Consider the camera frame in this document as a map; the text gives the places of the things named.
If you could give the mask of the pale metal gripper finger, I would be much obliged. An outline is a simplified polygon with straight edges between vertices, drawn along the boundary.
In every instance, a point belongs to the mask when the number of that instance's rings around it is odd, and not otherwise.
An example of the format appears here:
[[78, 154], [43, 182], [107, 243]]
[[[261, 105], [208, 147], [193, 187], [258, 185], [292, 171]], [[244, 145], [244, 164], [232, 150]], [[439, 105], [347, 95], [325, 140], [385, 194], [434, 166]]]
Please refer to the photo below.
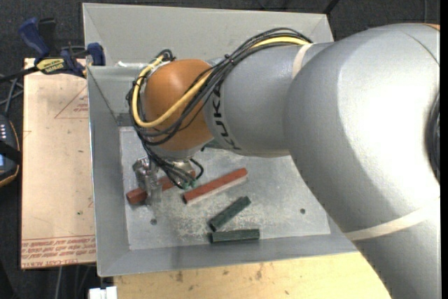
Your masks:
[[134, 171], [135, 177], [137, 179], [137, 183], [139, 189], [142, 190], [146, 194], [146, 198], [144, 202], [151, 202], [151, 166], [148, 158], [139, 158], [132, 165], [132, 169]]
[[162, 184], [157, 182], [150, 186], [150, 205], [155, 206], [162, 202]]

